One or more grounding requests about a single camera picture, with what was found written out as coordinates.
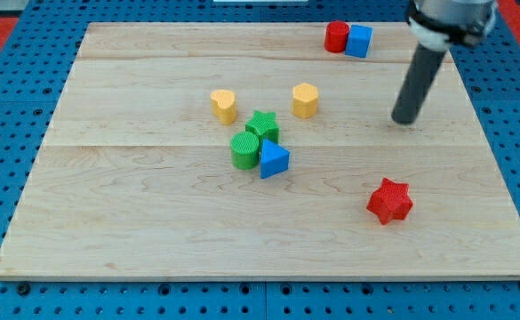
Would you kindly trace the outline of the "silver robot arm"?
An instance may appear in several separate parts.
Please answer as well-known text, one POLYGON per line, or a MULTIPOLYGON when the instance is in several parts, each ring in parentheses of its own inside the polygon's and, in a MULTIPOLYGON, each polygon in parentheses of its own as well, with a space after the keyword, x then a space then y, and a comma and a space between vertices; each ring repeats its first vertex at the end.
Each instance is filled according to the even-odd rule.
POLYGON ((477 46, 496 23, 495 0, 410 0, 407 21, 420 45, 444 52, 454 44, 477 46))

